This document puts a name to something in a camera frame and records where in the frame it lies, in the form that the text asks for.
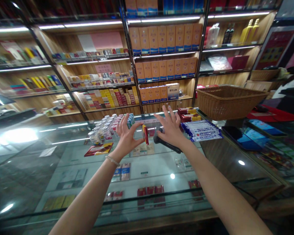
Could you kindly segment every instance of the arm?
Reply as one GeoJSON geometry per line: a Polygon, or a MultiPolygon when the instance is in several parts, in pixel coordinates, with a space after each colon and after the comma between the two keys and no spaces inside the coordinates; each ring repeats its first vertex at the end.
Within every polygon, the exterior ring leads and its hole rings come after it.
{"type": "MultiPolygon", "coordinates": [[[[126,114],[120,125],[117,126],[120,140],[115,150],[109,154],[118,163],[132,149],[144,142],[144,139],[134,140],[133,138],[136,128],[143,123],[135,123],[129,130],[127,127],[128,117],[129,114],[126,114]]],[[[87,234],[92,229],[100,213],[116,167],[116,164],[109,159],[102,163],[94,176],[52,228],[49,235],[81,235],[87,234]]]]}
{"type": "Polygon", "coordinates": [[[179,129],[180,117],[178,114],[174,115],[170,106],[170,114],[165,106],[162,109],[165,119],[154,114],[165,130],[164,134],[157,131],[158,136],[183,151],[193,166],[208,201],[228,232],[240,235],[272,234],[236,188],[205,158],[190,140],[184,137],[179,129]]]}

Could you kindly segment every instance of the wine bottle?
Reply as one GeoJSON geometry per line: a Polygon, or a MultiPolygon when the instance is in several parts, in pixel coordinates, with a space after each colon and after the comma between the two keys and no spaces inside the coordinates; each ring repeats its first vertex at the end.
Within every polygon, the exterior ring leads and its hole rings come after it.
{"type": "Polygon", "coordinates": [[[233,33],[234,33],[234,25],[235,25],[235,23],[233,23],[233,25],[232,25],[232,28],[231,28],[230,33],[229,33],[229,39],[228,39],[228,41],[226,43],[231,43],[231,39],[232,39],[232,36],[233,36],[233,33]]]}
{"type": "Polygon", "coordinates": [[[230,30],[231,30],[231,24],[228,25],[228,29],[224,33],[224,37],[223,37],[223,41],[222,41],[222,46],[228,42],[230,30]]]}

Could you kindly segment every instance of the red box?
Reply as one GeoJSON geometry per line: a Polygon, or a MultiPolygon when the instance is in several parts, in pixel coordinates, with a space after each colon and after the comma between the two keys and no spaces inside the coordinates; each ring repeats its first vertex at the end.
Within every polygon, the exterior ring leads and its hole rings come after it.
{"type": "Polygon", "coordinates": [[[237,55],[229,57],[228,62],[232,66],[233,70],[245,69],[249,55],[237,55]]]}

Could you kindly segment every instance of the pink sign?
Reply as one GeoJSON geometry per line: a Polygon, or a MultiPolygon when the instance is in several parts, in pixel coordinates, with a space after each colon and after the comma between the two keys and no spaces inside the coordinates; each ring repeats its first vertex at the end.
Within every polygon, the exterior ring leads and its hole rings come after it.
{"type": "Polygon", "coordinates": [[[97,73],[113,72],[110,64],[95,65],[97,73]]]}

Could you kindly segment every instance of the glass display counter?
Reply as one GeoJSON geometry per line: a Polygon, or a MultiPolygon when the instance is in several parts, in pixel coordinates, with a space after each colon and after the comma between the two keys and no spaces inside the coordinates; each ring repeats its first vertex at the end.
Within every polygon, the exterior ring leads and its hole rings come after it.
{"type": "MultiPolygon", "coordinates": [[[[152,114],[135,116],[135,121],[138,120],[146,124],[150,144],[122,159],[122,164],[130,163],[129,178],[119,177],[119,181],[111,182],[94,229],[213,211],[184,154],[153,142],[154,132],[161,124],[152,114]]],[[[2,143],[1,136],[5,134],[0,133],[0,221],[3,228],[13,234],[48,234],[105,160],[106,154],[84,156],[92,146],[88,133],[98,122],[27,129],[27,134],[18,130],[7,143],[2,143]],[[8,154],[13,148],[16,151],[8,154]]],[[[141,137],[139,127],[134,138],[141,137]]],[[[113,143],[112,151],[118,144],[118,137],[113,135],[105,143],[113,143]]],[[[194,144],[255,207],[284,187],[226,136],[194,144]]]]}

